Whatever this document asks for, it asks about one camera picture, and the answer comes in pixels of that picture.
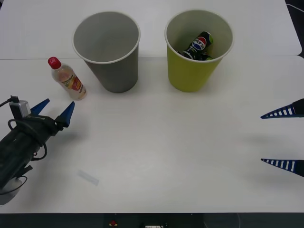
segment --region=cup rim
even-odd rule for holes
[[[219,57],[217,57],[217,58],[215,58],[215,59],[212,59],[212,60],[199,61],[199,60],[194,60],[194,59],[186,58],[186,57],[180,55],[177,51],[174,50],[174,48],[171,46],[171,44],[169,43],[168,38],[167,38],[167,29],[168,29],[168,26],[169,26],[169,24],[171,23],[171,21],[172,21],[174,18],[176,18],[178,15],[180,15],[180,14],[182,14],[182,13],[185,13],[185,12],[190,12],[190,11],[202,11],[202,12],[208,12],[208,13],[215,14],[216,16],[218,16],[219,18],[221,18],[223,21],[225,21],[225,22],[228,24],[228,26],[229,26],[229,28],[230,28],[230,30],[231,30],[231,33],[232,33],[232,42],[231,42],[230,48],[229,48],[223,55],[221,55],[221,56],[219,56]],[[183,59],[185,59],[185,60],[187,60],[187,61],[190,61],[190,62],[201,63],[201,64],[208,64],[208,63],[213,63],[213,62],[216,62],[216,61],[221,60],[224,56],[226,56],[226,55],[230,52],[230,50],[233,48],[233,45],[234,45],[234,32],[233,32],[233,29],[232,29],[231,25],[228,23],[228,21],[227,21],[226,19],[224,19],[221,15],[219,15],[219,14],[217,14],[217,13],[211,11],[211,10],[205,10],[205,9],[201,9],[201,10],[200,10],[200,9],[187,9],[187,10],[184,10],[184,11],[182,11],[182,12],[179,12],[179,13],[175,14],[175,15],[168,21],[168,23],[167,23],[167,25],[166,25],[166,28],[165,28],[165,40],[166,40],[167,46],[171,49],[171,51],[173,51],[173,52],[174,52],[176,55],[178,55],[179,57],[181,57],[181,58],[183,58]]]
[[[75,35],[75,32],[76,32],[76,30],[78,29],[78,27],[81,25],[82,22],[84,22],[84,21],[85,21],[86,19],[88,19],[89,17],[92,17],[92,16],[94,16],[94,15],[96,15],[96,14],[100,14],[100,13],[119,13],[119,14],[122,14],[122,15],[124,15],[124,16],[130,18],[130,19],[134,22],[134,24],[137,26],[137,29],[138,29],[138,39],[137,39],[137,42],[136,42],[136,44],[134,45],[134,47],[132,48],[132,50],[131,50],[130,52],[128,52],[126,55],[124,55],[123,57],[121,57],[121,58],[118,58],[118,59],[112,60],[112,61],[108,61],[108,62],[97,62],[97,61],[92,61],[92,60],[90,60],[90,59],[88,59],[88,58],[83,57],[81,54],[79,54],[79,52],[78,52],[78,51],[76,50],[76,48],[75,48],[75,45],[74,45],[74,35]],[[77,54],[80,58],[82,58],[83,60],[85,60],[86,62],[94,63],[94,64],[101,64],[101,65],[102,65],[102,64],[116,63],[116,62],[119,62],[119,61],[121,61],[121,60],[127,58],[129,55],[131,55],[131,54],[135,51],[135,49],[137,49],[137,47],[138,47],[138,45],[139,45],[140,39],[141,39],[141,30],[140,30],[139,25],[137,24],[137,22],[136,22],[131,16],[129,16],[128,14],[119,12],[119,11],[101,11],[101,12],[97,12],[97,13],[94,13],[94,14],[92,14],[92,15],[87,16],[86,18],[84,18],[84,19],[77,25],[77,27],[74,29],[73,35],[72,35],[72,46],[73,46],[73,49],[74,49],[74,51],[76,52],[76,54]]]

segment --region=yellow paper cup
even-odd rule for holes
[[[206,49],[213,60],[197,61],[177,53],[186,50],[203,31],[213,37],[213,44]],[[233,32],[228,22],[206,10],[188,10],[174,16],[166,26],[165,39],[170,83],[183,92],[200,90],[233,46]]]

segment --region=gray paper cup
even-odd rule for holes
[[[123,93],[138,79],[138,24],[120,12],[84,19],[73,33],[73,48],[108,91]]]

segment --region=robotic arm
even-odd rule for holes
[[[11,131],[0,141],[0,205],[8,203],[26,182],[27,177],[24,174],[33,169],[28,163],[45,158],[46,141],[69,126],[75,106],[72,102],[53,120],[39,115],[49,99],[31,109],[27,101],[19,100],[17,96],[11,96],[0,107],[7,103],[14,119],[8,121]],[[11,122],[15,122],[16,127],[13,128]],[[40,147],[44,147],[44,155],[37,158]],[[19,180],[20,177],[25,178],[23,183]]]

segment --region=paper cup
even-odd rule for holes
[[[120,12],[84,19],[73,33],[74,51],[110,92],[131,89],[138,79],[138,24]]]
[[[186,50],[203,31],[213,37],[213,44],[206,49],[213,60],[197,61],[177,53]],[[200,90],[233,46],[230,25],[221,16],[206,10],[189,10],[174,16],[166,26],[165,39],[169,81],[183,92]]]

